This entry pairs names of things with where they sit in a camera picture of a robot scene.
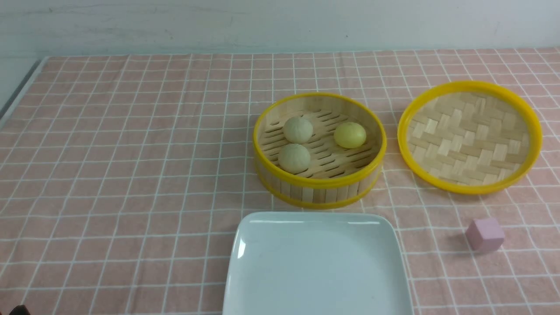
wooden block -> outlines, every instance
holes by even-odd
[[[500,224],[493,217],[473,220],[465,235],[470,247],[482,253],[497,251],[506,237]]]

yellow rim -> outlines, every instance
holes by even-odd
[[[290,174],[290,173],[282,170],[281,168],[275,166],[274,164],[272,164],[272,162],[270,162],[264,156],[264,153],[259,148],[256,131],[258,130],[262,120],[268,114],[268,112],[271,111],[276,106],[279,106],[280,104],[283,104],[283,103],[285,103],[287,101],[290,101],[292,99],[308,98],[308,97],[314,97],[314,96],[330,96],[332,98],[343,99],[343,100],[348,101],[348,102],[350,102],[350,103],[352,103],[356,106],[361,107],[363,110],[365,110],[369,115],[371,115],[373,117],[373,119],[375,120],[375,122],[379,126],[379,130],[381,131],[381,148],[379,150],[379,153],[377,153],[377,156],[373,159],[372,162],[370,162],[368,165],[364,166],[361,170],[359,170],[359,171],[357,171],[353,174],[350,174],[348,176],[343,176],[343,177],[340,177],[340,178],[312,179],[312,178],[304,178],[304,177],[299,177],[299,176],[295,176],[293,174]],[[315,93],[292,95],[290,97],[284,98],[284,99],[274,103],[272,106],[267,108],[259,116],[259,119],[255,123],[255,129],[253,130],[253,147],[255,149],[257,158],[263,163],[264,167],[266,169],[268,169],[274,176],[278,177],[279,179],[281,179],[285,182],[288,182],[290,184],[298,185],[298,186],[305,186],[305,187],[309,187],[309,188],[325,188],[326,189],[326,188],[335,188],[335,187],[349,185],[349,184],[358,182],[358,181],[362,180],[363,178],[366,178],[381,163],[381,160],[383,159],[383,156],[385,155],[385,150],[387,149],[387,135],[385,134],[385,130],[383,129],[383,125],[381,124],[381,121],[378,119],[378,117],[372,111],[370,111],[369,108],[365,107],[364,105],[356,102],[353,99],[347,98],[345,96],[341,96],[341,95],[337,95],[337,94],[331,94],[331,93],[315,92]]]
[[[287,202],[290,205],[296,206],[296,207],[302,207],[302,208],[314,209],[314,210],[327,210],[327,209],[336,209],[336,208],[346,207],[346,206],[351,205],[351,204],[357,202],[358,200],[360,200],[363,196],[367,195],[367,193],[369,193],[370,190],[374,187],[375,183],[377,182],[377,179],[379,179],[379,175],[381,174],[381,172],[378,172],[377,175],[375,175],[374,181],[363,192],[359,193],[358,195],[356,195],[352,198],[346,199],[344,201],[331,202],[331,203],[312,203],[312,202],[304,202],[304,201],[299,201],[299,200],[292,199],[292,198],[290,198],[286,195],[283,195],[280,192],[276,191],[274,188],[272,188],[272,186],[270,186],[264,180],[264,178],[262,177],[262,175],[259,172],[259,169],[256,169],[256,174],[259,177],[260,182],[263,184],[264,188],[268,189],[268,191],[270,191],[271,194],[275,195],[280,200],[282,200],[284,202]]]
[[[492,95],[494,97],[500,98],[508,102],[513,108],[515,108],[520,115],[525,119],[530,133],[530,150],[525,162],[519,167],[519,169],[513,173],[508,178],[502,180],[501,182],[493,183],[485,186],[462,186],[457,184],[452,184],[444,180],[438,179],[416,163],[412,158],[410,150],[408,150],[407,145],[407,129],[412,117],[430,100],[449,93],[454,92],[478,92],[483,94]],[[418,176],[424,179],[426,182],[432,185],[445,189],[447,191],[464,193],[464,194],[486,194],[495,191],[502,190],[506,187],[511,186],[517,182],[523,175],[525,175],[531,166],[536,162],[539,157],[540,147],[543,142],[543,133],[540,128],[539,118],[536,116],[535,112],[531,109],[531,106],[527,104],[521,97],[513,93],[512,91],[497,86],[492,83],[478,82],[478,81],[462,81],[462,82],[451,82],[436,86],[424,93],[412,101],[409,107],[404,111],[398,127],[398,141],[400,152],[404,158],[404,161],[408,166],[415,172]]]

checkered tablecloth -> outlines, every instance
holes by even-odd
[[[337,211],[391,221],[416,314],[560,314],[559,74],[557,48],[49,58],[0,131],[0,311],[220,314],[241,218],[301,211],[258,182],[251,128],[319,90],[384,124],[380,180]],[[449,194],[400,157],[402,111],[457,80],[503,85],[541,120],[540,159],[506,191]],[[463,231],[489,216],[506,242],[478,255]]]

white wall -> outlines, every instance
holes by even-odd
[[[0,55],[560,45],[559,0],[1,0]]]

square plate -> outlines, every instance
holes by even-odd
[[[412,315],[395,231],[383,217],[256,212],[239,224],[223,315]]]

